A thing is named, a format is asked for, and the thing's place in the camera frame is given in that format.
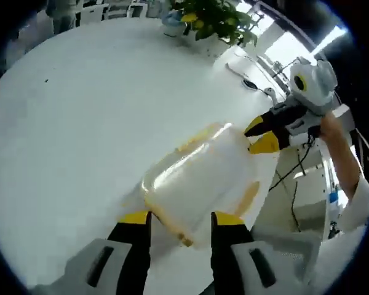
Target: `transparent plastic container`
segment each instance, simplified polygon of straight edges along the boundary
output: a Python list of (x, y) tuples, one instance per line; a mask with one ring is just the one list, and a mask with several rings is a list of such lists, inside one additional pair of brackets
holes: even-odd
[(257, 193), (249, 141), (232, 124), (213, 124), (149, 169), (145, 203), (186, 246), (210, 244), (211, 212), (241, 215)]

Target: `chair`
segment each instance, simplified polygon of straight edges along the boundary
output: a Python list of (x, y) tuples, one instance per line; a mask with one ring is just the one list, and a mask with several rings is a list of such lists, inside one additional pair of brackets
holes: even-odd
[(92, 5), (82, 9), (80, 13), (79, 25), (87, 25), (89, 23), (98, 23), (104, 19), (107, 19), (106, 14), (108, 12), (109, 4)]
[(137, 0), (133, 0), (127, 9), (127, 17), (146, 17), (146, 13), (148, 12), (148, 3), (137, 2)]

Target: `white sleeve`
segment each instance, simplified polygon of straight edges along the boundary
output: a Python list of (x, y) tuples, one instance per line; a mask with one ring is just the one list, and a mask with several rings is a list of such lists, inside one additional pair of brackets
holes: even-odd
[(369, 184), (368, 181), (360, 175), (357, 189), (351, 203), (343, 210), (339, 220), (338, 227), (343, 232), (350, 232), (357, 227), (364, 225), (369, 217)]

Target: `yellow flower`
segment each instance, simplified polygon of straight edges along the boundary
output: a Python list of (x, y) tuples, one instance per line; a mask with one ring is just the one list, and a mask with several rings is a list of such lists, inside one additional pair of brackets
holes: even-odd
[(192, 23), (197, 20), (197, 15), (195, 13), (186, 14), (182, 16), (182, 19), (180, 20), (183, 23)]
[(194, 27), (196, 29), (201, 29), (204, 26), (204, 22), (202, 20), (196, 20), (196, 22), (194, 23)]
[(235, 18), (228, 18), (226, 20), (226, 23), (229, 24), (229, 25), (231, 25), (231, 26), (234, 26), (235, 23), (236, 23)]

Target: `computer mouse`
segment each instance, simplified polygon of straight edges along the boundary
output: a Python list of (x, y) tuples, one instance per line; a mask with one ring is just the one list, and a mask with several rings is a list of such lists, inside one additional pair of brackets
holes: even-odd
[(258, 90), (258, 87), (256, 84), (254, 84), (252, 81), (249, 81), (247, 79), (243, 79), (242, 83), (245, 85), (246, 88), (252, 89), (252, 90)]

